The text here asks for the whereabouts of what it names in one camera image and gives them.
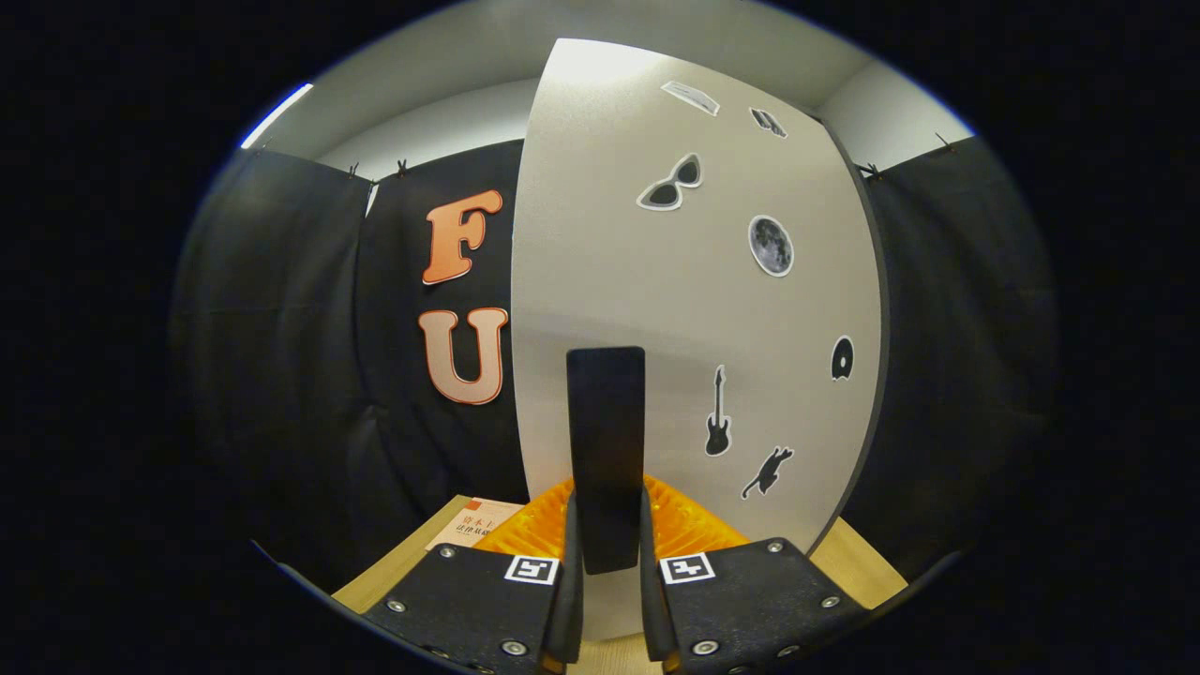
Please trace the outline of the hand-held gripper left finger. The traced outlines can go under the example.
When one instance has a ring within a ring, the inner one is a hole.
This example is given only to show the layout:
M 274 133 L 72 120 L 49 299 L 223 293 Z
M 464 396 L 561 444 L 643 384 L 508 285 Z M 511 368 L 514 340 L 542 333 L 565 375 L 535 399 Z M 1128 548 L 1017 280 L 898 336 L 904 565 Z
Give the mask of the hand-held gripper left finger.
M 440 543 L 364 619 L 460 674 L 563 674 L 578 661 L 583 563 L 574 480 L 474 546 Z

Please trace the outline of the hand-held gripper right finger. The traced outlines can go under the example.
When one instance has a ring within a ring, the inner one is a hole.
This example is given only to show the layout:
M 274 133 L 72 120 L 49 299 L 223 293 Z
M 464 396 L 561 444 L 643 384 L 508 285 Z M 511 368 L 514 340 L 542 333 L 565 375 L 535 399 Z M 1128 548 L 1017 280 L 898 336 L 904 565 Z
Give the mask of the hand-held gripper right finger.
M 665 674 L 781 674 L 866 621 L 788 539 L 749 540 L 652 477 L 641 554 L 647 650 Z

